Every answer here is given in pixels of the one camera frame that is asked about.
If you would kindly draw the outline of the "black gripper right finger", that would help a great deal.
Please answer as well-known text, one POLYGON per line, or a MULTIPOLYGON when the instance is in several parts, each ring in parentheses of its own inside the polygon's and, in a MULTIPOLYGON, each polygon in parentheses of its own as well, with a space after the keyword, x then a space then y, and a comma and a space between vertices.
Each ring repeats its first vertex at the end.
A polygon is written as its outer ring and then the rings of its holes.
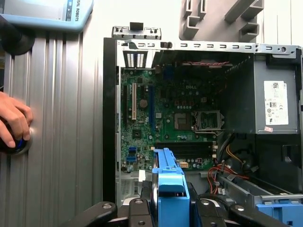
POLYGON ((257 209, 228 202, 214 194, 197 194, 189 183, 191 227, 283 227, 284 223, 257 209))

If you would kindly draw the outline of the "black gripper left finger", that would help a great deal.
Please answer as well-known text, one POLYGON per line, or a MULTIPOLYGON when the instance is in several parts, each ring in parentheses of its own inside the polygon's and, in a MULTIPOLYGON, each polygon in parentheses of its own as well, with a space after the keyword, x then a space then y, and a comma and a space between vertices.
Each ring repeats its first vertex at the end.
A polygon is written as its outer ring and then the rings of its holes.
POLYGON ((62 227, 152 227, 150 210, 152 194, 151 181, 143 181, 139 198, 133 198, 120 208, 108 201, 102 201, 78 214, 62 227))

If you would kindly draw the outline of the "person's hand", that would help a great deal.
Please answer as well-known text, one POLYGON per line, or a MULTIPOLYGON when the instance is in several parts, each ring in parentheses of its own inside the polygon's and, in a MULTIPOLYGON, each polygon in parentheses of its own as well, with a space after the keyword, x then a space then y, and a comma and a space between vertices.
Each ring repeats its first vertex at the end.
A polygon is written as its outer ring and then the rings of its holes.
POLYGON ((0 138, 9 148, 16 146, 15 140, 30 139, 33 114, 29 106, 1 92, 0 117, 0 138))

